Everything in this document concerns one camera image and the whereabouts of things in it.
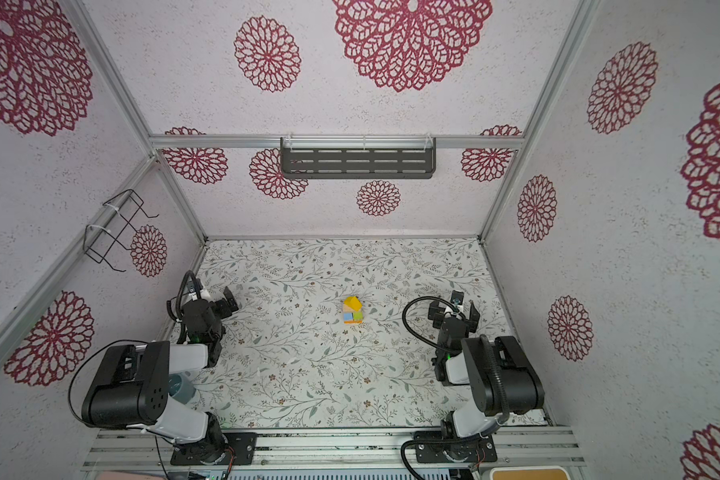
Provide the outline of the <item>yellow wedge wood block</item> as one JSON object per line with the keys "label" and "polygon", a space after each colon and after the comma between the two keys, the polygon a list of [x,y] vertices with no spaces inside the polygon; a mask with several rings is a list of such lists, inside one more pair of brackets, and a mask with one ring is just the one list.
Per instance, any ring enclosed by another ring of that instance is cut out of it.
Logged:
{"label": "yellow wedge wood block", "polygon": [[356,296],[347,297],[343,301],[343,311],[345,313],[361,312],[362,311],[362,303]]}

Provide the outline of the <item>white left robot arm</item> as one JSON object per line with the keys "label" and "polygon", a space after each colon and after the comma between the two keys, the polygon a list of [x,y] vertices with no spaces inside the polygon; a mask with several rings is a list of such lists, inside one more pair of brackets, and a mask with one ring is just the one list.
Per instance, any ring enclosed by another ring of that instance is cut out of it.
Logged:
{"label": "white left robot arm", "polygon": [[229,288],[218,300],[202,289],[180,307],[177,318],[186,331],[184,342],[108,347],[82,402],[82,422],[102,429],[145,430],[175,445],[219,448],[218,420],[173,398],[169,379],[215,367],[226,333],[222,320],[238,310]]}

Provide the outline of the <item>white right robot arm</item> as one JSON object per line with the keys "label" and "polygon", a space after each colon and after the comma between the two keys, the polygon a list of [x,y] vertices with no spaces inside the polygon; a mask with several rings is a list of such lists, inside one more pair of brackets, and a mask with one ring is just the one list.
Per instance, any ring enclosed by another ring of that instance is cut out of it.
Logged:
{"label": "white right robot arm", "polygon": [[432,359],[436,380],[471,392],[471,399],[441,422],[445,439],[490,433],[512,414],[543,407],[543,385],[517,338],[479,335],[480,314],[473,304],[464,304],[462,292],[453,291],[448,301],[429,299],[427,318],[438,331]]}

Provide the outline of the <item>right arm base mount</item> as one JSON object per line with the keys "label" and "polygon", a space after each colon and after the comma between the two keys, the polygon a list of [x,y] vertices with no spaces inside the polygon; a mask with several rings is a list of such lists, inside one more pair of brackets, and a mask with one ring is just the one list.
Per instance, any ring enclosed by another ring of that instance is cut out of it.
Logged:
{"label": "right arm base mount", "polygon": [[443,430],[421,430],[413,435],[416,461],[436,463],[491,463],[498,459],[492,436],[459,438]]}

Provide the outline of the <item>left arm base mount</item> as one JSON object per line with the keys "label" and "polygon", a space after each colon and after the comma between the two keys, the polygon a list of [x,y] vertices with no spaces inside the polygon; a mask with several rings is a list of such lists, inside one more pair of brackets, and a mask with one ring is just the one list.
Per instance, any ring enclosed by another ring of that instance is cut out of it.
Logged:
{"label": "left arm base mount", "polygon": [[173,448],[170,465],[251,465],[257,439],[256,433],[224,432],[219,420],[210,417],[206,435],[201,440]]}

